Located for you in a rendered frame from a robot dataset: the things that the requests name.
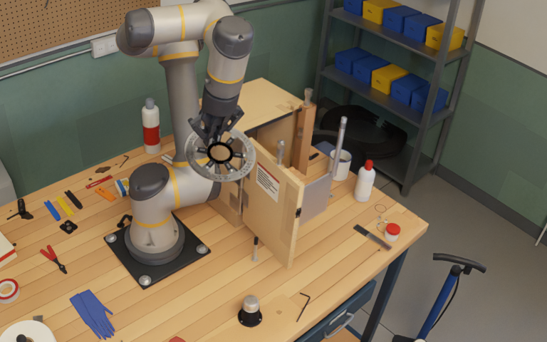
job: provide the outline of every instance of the yellow bin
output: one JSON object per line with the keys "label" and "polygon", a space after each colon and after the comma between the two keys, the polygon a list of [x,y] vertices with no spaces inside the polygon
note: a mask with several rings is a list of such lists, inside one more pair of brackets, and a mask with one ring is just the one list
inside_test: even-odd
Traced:
{"label": "yellow bin", "polygon": [[401,6],[402,4],[393,0],[368,0],[363,2],[362,16],[364,19],[374,21],[382,25],[382,12],[385,9]]}
{"label": "yellow bin", "polygon": [[[439,51],[439,47],[442,45],[444,30],[445,23],[429,26],[427,28],[427,41],[425,44]],[[452,39],[449,41],[449,51],[456,50],[462,46],[462,39],[464,39],[464,30],[458,26],[454,26]]]}
{"label": "yellow bin", "polygon": [[409,74],[407,70],[396,66],[395,64],[389,64],[372,71],[372,88],[383,92],[387,95],[391,94],[391,82],[402,78]]}

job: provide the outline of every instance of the wooden tabletop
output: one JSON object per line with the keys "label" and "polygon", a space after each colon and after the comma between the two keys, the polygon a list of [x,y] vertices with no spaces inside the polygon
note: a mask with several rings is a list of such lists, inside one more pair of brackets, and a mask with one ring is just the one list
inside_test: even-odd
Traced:
{"label": "wooden tabletop", "polygon": [[[0,208],[0,230],[16,243],[18,257],[0,269],[0,281],[17,280],[20,297],[12,304],[0,304],[0,335],[18,321],[43,315],[43,322],[58,342],[91,342],[98,338],[83,323],[69,298],[90,289],[113,313],[114,341],[168,342],[174,336],[193,341],[294,341],[342,304],[358,289],[405,251],[428,224],[401,204],[373,189],[370,201],[353,198],[355,175],[334,182],[328,209],[301,226],[292,268],[284,268],[267,246],[259,245],[259,261],[252,262],[253,233],[244,225],[233,227],[208,204],[181,208],[175,214],[212,250],[212,253],[176,274],[142,290],[106,245],[103,237],[116,231],[116,223],[131,214],[129,197],[120,198],[114,181],[129,177],[139,165],[162,162],[162,154],[174,154],[169,135],[162,139],[158,155],[144,153],[143,147],[125,153],[24,197],[26,209],[34,216],[6,220],[16,210],[11,203]],[[310,161],[308,178],[325,172],[324,156]],[[99,167],[111,167],[95,174]],[[112,175],[102,184],[117,199],[109,202],[86,189],[85,185]],[[78,210],[64,195],[71,190],[83,203]],[[68,218],[55,205],[62,220],[56,222],[43,202],[62,196],[78,225],[68,235],[59,225]],[[353,230],[360,224],[379,237],[376,227],[386,217],[403,223],[397,242],[390,251]],[[50,244],[65,275],[39,253]],[[311,296],[301,320],[298,312]],[[260,298],[264,322],[244,328],[237,320],[242,299],[253,294]]]}

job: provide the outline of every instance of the concrete floor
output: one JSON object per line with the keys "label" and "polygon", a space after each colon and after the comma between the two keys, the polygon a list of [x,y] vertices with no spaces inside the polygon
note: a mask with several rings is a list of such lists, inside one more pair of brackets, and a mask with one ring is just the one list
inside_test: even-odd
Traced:
{"label": "concrete floor", "polygon": [[[451,266],[433,261],[435,252],[473,259],[488,270],[460,277],[452,305],[427,341],[547,342],[546,246],[534,247],[535,239],[437,176],[420,180],[408,197],[380,173],[375,186],[429,222],[408,251],[375,342],[418,334]],[[376,277],[379,284],[383,277]],[[350,324],[358,333],[373,305],[364,305]]]}

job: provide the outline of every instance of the green wall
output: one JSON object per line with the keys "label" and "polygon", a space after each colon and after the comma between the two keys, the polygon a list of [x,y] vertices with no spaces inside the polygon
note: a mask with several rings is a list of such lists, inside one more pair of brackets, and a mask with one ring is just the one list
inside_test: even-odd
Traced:
{"label": "green wall", "polygon": [[[328,64],[333,53],[350,48],[353,27],[334,21]],[[364,33],[360,47],[429,81],[433,62]],[[458,63],[444,73],[451,90]],[[325,95],[342,101],[343,88],[325,82]],[[416,129],[354,95],[354,104],[380,114],[409,135]],[[441,125],[429,131],[424,152],[432,156]],[[547,78],[475,45],[441,164],[502,203],[543,226],[547,217]]]}
{"label": "green wall", "polygon": [[[246,80],[264,77],[302,97],[315,78],[322,13],[322,1],[306,0],[241,14],[255,28]],[[207,61],[205,49],[196,64],[200,93]],[[0,158],[17,195],[141,146],[147,97],[160,107],[162,134],[171,133],[165,74],[155,59],[84,54],[1,81]]]}

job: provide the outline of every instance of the paper label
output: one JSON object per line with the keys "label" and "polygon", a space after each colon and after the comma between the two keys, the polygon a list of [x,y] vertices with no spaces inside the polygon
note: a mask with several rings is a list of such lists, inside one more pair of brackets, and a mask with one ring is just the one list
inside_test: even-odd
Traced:
{"label": "paper label", "polygon": [[263,165],[257,163],[256,183],[265,190],[269,197],[278,203],[278,194],[280,193],[280,182],[267,171]]}

